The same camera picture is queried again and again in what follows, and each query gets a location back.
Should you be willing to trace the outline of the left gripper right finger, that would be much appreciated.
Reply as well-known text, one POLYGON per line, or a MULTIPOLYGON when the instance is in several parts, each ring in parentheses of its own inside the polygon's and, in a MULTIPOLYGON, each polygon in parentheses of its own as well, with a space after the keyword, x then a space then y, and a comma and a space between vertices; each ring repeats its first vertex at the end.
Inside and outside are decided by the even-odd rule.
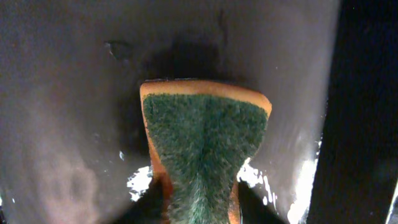
POLYGON ((238 184, 239 204, 241 206, 243 224, 285 224, 271 212, 248 184, 238 184))

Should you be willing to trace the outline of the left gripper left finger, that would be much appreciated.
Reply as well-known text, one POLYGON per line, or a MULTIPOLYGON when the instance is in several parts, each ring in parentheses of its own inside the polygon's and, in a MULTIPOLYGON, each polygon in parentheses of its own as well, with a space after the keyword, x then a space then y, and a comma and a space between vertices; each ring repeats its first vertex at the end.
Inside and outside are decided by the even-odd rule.
POLYGON ((162 183, 156 180, 137 202, 118 215, 111 224, 161 224, 163 208, 162 183))

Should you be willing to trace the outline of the green and yellow sponge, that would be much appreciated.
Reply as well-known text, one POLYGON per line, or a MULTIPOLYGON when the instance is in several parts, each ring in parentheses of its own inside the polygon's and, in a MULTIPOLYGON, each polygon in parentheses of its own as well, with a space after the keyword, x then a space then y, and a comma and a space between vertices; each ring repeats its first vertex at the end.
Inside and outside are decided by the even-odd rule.
POLYGON ((240 223, 237 174, 259 150, 272 105, 206 80, 145 82, 142 117, 164 223, 240 223))

